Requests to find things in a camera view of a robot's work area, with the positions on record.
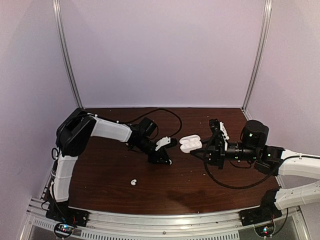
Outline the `white oval charging case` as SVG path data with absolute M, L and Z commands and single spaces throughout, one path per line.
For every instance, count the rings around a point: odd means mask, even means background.
M 189 154 L 191 151 L 201 149 L 203 146 L 201 142 L 201 137 L 196 134 L 182 137 L 179 140 L 179 143 L 180 150 L 185 154 Z

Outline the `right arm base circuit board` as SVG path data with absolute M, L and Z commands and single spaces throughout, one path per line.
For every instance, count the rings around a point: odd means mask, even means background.
M 275 225 L 271 223 L 258 225 L 254 227 L 254 231 L 260 238 L 268 238 L 274 234 Z

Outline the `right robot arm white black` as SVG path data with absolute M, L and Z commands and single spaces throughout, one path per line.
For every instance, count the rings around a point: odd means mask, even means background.
M 269 128 L 257 120 L 249 120 L 245 123 L 238 142 L 229 141 L 223 122 L 211 119 L 209 127 L 212 135 L 208 140 L 202 140 L 198 135 L 190 135 L 179 141 L 180 149 L 202 160 L 206 173 L 221 187 L 233 190 L 250 189 L 264 183 L 272 176 L 298 176 L 316 180 L 314 183 L 289 189 L 267 190 L 258 207 L 239 212 L 243 226 L 271 222 L 281 217 L 283 210 L 320 201 L 320 157 L 318 155 L 298 153 L 267 145 Z M 215 166 L 221 170 L 226 160 L 246 161 L 265 176 L 261 180 L 241 187 L 222 183 L 214 177 L 208 166 Z

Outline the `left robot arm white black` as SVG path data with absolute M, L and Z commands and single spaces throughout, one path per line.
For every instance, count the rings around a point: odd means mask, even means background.
M 71 226 L 86 226 L 89 213 L 69 206 L 69 188 L 76 161 L 92 137 L 116 140 L 137 148 L 147 155 L 151 164 L 171 165 L 167 149 L 176 146 L 178 141 L 172 136 L 153 141 L 150 136 L 156 129 L 157 124 L 147 117 L 138 124 L 122 123 L 76 108 L 56 131 L 55 147 L 51 151 L 54 163 L 46 192 L 49 203 L 46 218 Z

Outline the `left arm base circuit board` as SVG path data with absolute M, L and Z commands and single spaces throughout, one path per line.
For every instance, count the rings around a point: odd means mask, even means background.
M 65 239 L 70 237 L 73 234 L 74 230 L 74 226 L 67 223 L 59 222 L 54 226 L 53 233 L 56 235 L 56 237 Z

